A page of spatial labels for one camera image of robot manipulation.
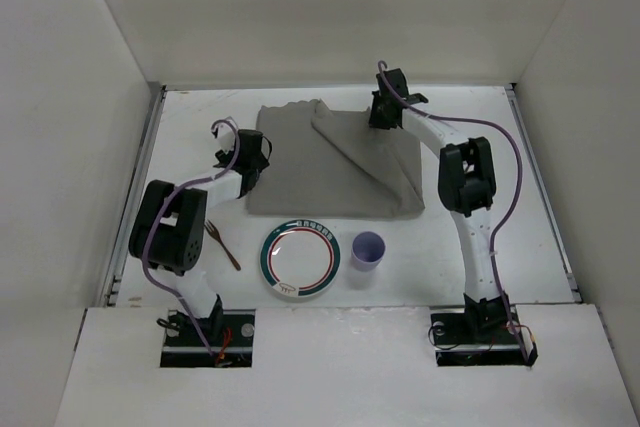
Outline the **grey cloth placemat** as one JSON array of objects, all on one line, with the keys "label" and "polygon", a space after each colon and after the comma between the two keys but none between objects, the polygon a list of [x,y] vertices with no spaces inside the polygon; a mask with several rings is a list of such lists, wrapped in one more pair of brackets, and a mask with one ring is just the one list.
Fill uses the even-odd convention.
[{"label": "grey cloth placemat", "polygon": [[419,141],[370,127],[369,111],[333,111],[322,100],[260,109],[256,127],[272,143],[268,167],[249,193],[255,216],[396,219],[425,209]]}]

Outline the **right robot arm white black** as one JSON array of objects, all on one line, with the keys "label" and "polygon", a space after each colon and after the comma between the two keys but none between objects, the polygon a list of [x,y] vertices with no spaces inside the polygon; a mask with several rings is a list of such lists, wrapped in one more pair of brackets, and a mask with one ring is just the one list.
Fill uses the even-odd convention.
[{"label": "right robot arm white black", "polygon": [[491,144],[463,134],[454,126],[456,118],[418,109],[415,105],[428,99],[409,92],[402,70],[389,70],[380,61],[376,80],[369,126],[400,128],[438,157],[438,196],[454,221],[463,256],[465,322],[473,336],[487,336],[508,318],[491,226],[497,191]]}]

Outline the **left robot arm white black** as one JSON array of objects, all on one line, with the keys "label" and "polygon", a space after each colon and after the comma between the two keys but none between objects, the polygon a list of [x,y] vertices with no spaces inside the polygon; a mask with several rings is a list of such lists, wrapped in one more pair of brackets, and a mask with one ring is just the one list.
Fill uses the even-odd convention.
[{"label": "left robot arm white black", "polygon": [[215,154],[207,173],[180,185],[153,180],[146,186],[129,254],[141,261],[146,280],[171,294],[186,315],[208,318],[218,300],[198,266],[208,211],[245,197],[269,166],[272,150],[262,132],[241,129]]}]

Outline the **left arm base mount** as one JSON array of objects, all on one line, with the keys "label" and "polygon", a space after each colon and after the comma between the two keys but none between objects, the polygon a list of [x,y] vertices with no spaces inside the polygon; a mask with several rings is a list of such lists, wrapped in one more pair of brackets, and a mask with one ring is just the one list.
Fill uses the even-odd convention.
[{"label": "left arm base mount", "polygon": [[224,310],[213,328],[201,327],[206,346],[186,314],[169,311],[156,320],[164,331],[161,368],[250,368],[256,323],[255,310]]}]

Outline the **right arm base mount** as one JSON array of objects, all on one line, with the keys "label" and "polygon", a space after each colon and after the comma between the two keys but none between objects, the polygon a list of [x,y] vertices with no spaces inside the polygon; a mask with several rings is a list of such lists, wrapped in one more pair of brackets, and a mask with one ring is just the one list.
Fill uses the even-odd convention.
[{"label": "right arm base mount", "polygon": [[428,340],[438,367],[524,366],[538,360],[531,329],[520,322],[515,307],[512,320],[500,321],[486,333],[474,333],[462,309],[438,309],[430,314]]}]

